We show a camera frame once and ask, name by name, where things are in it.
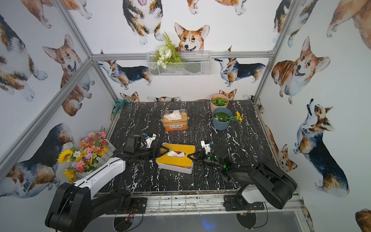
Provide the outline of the yellow wooden slotted lid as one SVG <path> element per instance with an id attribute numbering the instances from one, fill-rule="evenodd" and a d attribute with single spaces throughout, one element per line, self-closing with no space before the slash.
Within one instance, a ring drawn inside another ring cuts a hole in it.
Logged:
<path id="1" fill-rule="evenodd" d="M 158 165 L 166 164 L 181 168 L 191 168 L 193 161 L 187 156 L 196 151 L 194 145 L 163 143 L 162 146 L 164 147 L 161 149 L 162 155 L 156 159 Z"/>

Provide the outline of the white rectangular tissue box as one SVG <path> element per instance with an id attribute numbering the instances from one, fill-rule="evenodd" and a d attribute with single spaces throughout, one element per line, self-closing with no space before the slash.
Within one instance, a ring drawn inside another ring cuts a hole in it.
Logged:
<path id="1" fill-rule="evenodd" d="M 189 174 L 189 175 L 192 174 L 193 167 L 194 167 L 194 164 L 192 164 L 190 168 L 178 167 L 174 165 L 159 163 L 157 162 L 157 160 L 156 160 L 156 163 L 160 169 L 180 172 L 180 173 Z"/>

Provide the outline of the clear plastic tissue box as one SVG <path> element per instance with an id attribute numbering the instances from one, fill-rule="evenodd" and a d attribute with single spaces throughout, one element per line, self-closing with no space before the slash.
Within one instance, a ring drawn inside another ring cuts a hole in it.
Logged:
<path id="1" fill-rule="evenodd" d="M 188 129 L 189 116 L 187 110 L 170 110 L 161 113 L 161 122 L 166 131 L 179 131 Z"/>

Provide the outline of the orange tissue pack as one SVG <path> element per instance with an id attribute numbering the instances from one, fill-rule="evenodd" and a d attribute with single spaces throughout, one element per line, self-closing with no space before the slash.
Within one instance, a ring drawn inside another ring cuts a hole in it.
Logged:
<path id="1" fill-rule="evenodd" d="M 178 121 L 182 119 L 182 115 L 179 110 L 174 110 L 172 113 L 165 114 L 164 118 L 168 121 Z"/>
<path id="2" fill-rule="evenodd" d="M 169 151 L 166 153 L 169 157 L 177 157 L 177 158 L 183 158 L 185 157 L 185 152 L 179 152 L 179 151 Z"/>

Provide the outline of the light wooden slotted lid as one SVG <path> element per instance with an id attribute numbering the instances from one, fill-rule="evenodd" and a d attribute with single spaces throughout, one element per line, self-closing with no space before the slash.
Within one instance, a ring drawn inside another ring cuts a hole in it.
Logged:
<path id="1" fill-rule="evenodd" d="M 186 112 L 171 112 L 167 113 L 162 117 L 162 122 L 164 124 L 168 123 L 183 123 L 188 121 L 188 115 Z"/>

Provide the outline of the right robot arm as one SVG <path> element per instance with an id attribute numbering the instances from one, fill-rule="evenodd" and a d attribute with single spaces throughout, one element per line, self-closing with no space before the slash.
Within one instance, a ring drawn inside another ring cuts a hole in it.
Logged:
<path id="1" fill-rule="evenodd" d="M 264 210 L 263 202 L 283 209 L 298 187 L 294 179 L 268 159 L 240 166 L 230 160 L 223 148 L 209 153 L 202 150 L 187 157 L 217 170 L 224 181 L 240 186 L 235 195 L 225 197 L 223 206 L 227 211 Z"/>

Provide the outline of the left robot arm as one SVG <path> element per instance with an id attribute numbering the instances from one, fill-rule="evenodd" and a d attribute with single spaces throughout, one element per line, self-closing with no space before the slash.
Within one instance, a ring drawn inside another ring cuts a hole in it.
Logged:
<path id="1" fill-rule="evenodd" d="M 126 170 L 128 162 L 151 160 L 162 155 L 162 145 L 156 145 L 156 134 L 134 134 L 127 137 L 122 150 L 86 177 L 60 185 L 45 219 L 46 227 L 57 232 L 82 232 L 94 219 L 116 210 L 132 214 L 129 191 L 120 188 L 96 198 L 96 193 L 114 177 Z"/>

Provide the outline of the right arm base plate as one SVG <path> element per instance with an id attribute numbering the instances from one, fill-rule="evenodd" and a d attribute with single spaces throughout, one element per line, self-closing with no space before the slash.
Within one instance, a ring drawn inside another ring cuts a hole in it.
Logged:
<path id="1" fill-rule="evenodd" d="M 248 203 L 243 197 L 237 195 L 225 195 L 223 206 L 227 211 L 264 210 L 263 202 Z"/>

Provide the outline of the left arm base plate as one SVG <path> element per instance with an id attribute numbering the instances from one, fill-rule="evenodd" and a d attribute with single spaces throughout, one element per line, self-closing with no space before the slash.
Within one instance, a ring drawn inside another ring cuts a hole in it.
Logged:
<path id="1" fill-rule="evenodd" d="M 147 200 L 148 199 L 145 197 L 131 198 L 130 204 L 128 206 L 125 205 L 122 208 L 114 210 L 114 213 L 115 214 L 144 213 L 146 211 Z"/>

